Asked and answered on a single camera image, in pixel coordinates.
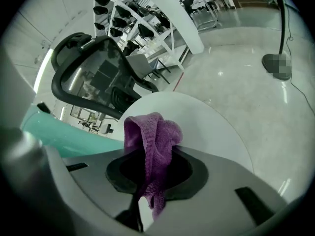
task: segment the teal handle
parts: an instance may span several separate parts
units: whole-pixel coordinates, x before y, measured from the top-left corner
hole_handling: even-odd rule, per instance
[[[55,147],[61,157],[75,157],[122,149],[122,141],[78,129],[31,105],[21,125],[44,145]]]

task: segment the floor lamp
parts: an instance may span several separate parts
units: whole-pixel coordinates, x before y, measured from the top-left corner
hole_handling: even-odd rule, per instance
[[[277,0],[281,13],[281,42],[278,54],[266,54],[262,57],[262,64],[268,73],[273,77],[286,81],[292,76],[291,61],[287,60],[287,55],[283,54],[284,35],[285,35],[285,10],[284,1]]]

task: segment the black curved frame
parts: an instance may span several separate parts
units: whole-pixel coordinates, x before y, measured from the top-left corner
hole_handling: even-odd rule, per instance
[[[280,47],[279,47],[279,54],[281,54],[284,49],[285,11],[284,11],[284,0],[277,0],[277,2],[280,9],[280,15],[281,15],[281,40],[280,40]]]
[[[104,106],[100,103],[97,103],[91,100],[81,98],[76,95],[72,95],[70,93],[65,92],[62,89],[61,80],[64,73],[66,71],[71,71],[72,69],[76,69],[84,60],[86,60],[90,55],[92,55],[95,51],[98,50],[100,43],[102,43],[103,41],[111,41],[112,44],[117,46],[117,43],[111,37],[108,37],[108,36],[97,37],[94,39],[93,42],[88,43],[84,49],[81,49],[81,46],[74,47],[73,54],[71,54],[71,56],[69,56],[62,64],[58,64],[57,56],[59,52],[66,46],[66,44],[68,43],[70,39],[74,38],[75,36],[78,36],[79,34],[83,34],[83,33],[82,32],[74,33],[68,36],[67,38],[65,38],[55,48],[52,54],[52,57],[51,57],[52,65],[53,67],[58,68],[51,83],[51,90],[53,92],[53,95],[57,99],[67,102],[71,105],[76,105],[83,108],[92,109],[92,110],[104,113],[106,115],[109,115],[113,118],[120,119],[123,114],[119,112],[118,110],[112,109],[108,106]],[[122,59],[124,61],[124,65],[127,67],[131,77],[135,80],[135,82],[139,86],[143,87],[144,89],[150,90],[152,92],[158,91],[158,89],[155,86],[153,88],[149,87],[153,85],[152,83],[140,79],[136,75],[136,73],[133,71],[129,62],[127,61],[127,59],[125,58],[125,56],[123,55],[122,51],[120,50],[118,46],[117,46],[117,50],[120,52]]]

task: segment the black cable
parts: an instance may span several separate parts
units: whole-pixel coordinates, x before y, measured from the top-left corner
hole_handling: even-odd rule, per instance
[[[293,37],[291,35],[291,30],[290,30],[290,12],[289,12],[289,8],[288,8],[287,5],[286,5],[286,9],[287,9],[287,19],[288,19],[287,23],[288,23],[288,29],[289,29],[289,34],[290,34],[290,36],[286,39],[286,46],[289,49],[289,52],[290,52],[290,64],[292,64],[292,53],[291,53],[291,50],[290,50],[289,45],[288,45],[287,42],[288,41],[293,41],[294,39],[293,39]],[[313,114],[315,116],[315,112],[314,112],[313,108],[311,107],[311,105],[309,103],[309,100],[307,99],[306,95],[295,84],[292,83],[292,77],[293,77],[293,75],[291,75],[291,79],[290,79],[290,82],[291,82],[292,86],[294,86],[296,89],[298,89],[304,95],[304,98],[306,99],[306,102],[307,102],[308,106],[310,107],[311,111],[313,112]]]

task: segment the black slot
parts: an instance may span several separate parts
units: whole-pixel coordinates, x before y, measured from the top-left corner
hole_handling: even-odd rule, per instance
[[[266,206],[250,188],[239,188],[236,189],[235,192],[257,226],[261,225],[274,215],[269,207]]]
[[[77,163],[77,164],[68,165],[67,169],[69,172],[71,172],[71,171],[83,169],[85,167],[88,167],[88,165],[86,163]]]

